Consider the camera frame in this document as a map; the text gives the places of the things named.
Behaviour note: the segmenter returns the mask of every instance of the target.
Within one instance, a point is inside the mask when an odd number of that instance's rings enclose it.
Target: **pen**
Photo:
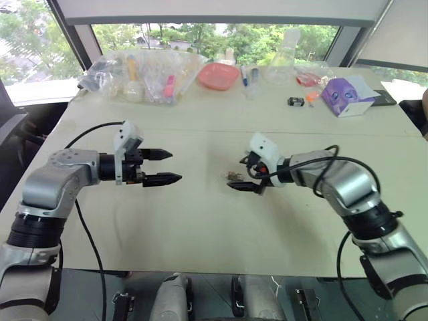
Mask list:
[[[241,66],[241,77],[242,77],[243,85],[245,87],[247,87],[248,86],[248,79],[247,79],[247,72],[245,71],[244,66]]]

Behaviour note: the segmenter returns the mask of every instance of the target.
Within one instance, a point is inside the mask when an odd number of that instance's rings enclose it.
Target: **table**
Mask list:
[[[369,71],[336,70],[339,76],[353,72],[381,89]],[[226,186],[227,171],[245,172],[238,161],[256,130],[286,156],[339,144],[342,155],[369,164],[381,180],[383,201],[405,213],[403,223],[428,253],[423,216],[428,206],[427,144],[404,113],[398,107],[375,107],[364,116],[339,119],[321,101],[314,108],[292,108],[285,106],[291,89],[261,86],[270,94],[253,102],[243,97],[238,82],[222,93],[195,83],[176,106],[115,104],[91,94],[75,99],[3,208],[0,237],[9,233],[25,178],[49,154],[89,126],[129,118],[142,128],[146,148],[174,154],[146,162],[143,170],[171,171],[183,179],[150,189],[102,182],[80,192],[106,270],[335,276],[336,251],[346,228],[325,200],[294,185],[268,189],[262,197]],[[76,148],[111,152],[116,130],[101,128]],[[75,209],[62,239],[65,267],[97,268]],[[364,275],[359,255],[350,243],[345,247],[344,276]]]

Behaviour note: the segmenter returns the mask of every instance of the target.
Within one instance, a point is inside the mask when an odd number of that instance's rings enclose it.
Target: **purple packaging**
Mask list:
[[[362,115],[375,100],[360,98],[355,87],[344,78],[331,79],[321,96],[337,117]]]

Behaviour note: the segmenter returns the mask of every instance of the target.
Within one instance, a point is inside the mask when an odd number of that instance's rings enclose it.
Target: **window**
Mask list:
[[[354,65],[372,70],[389,94],[398,102],[421,99],[428,87],[428,73],[379,66]]]
[[[281,46],[284,31],[298,28],[297,61],[323,60],[337,34],[330,25],[271,25],[250,23],[144,23],[93,25],[98,43],[111,50],[172,48],[202,54],[211,61],[268,64]]]
[[[47,3],[4,0],[0,78],[14,103],[72,97],[82,69]]]

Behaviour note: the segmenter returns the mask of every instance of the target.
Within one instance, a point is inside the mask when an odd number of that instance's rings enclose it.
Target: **pink plastic tray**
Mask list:
[[[239,70],[235,67],[213,62],[199,72],[198,79],[202,85],[215,90],[228,90],[238,78]]]

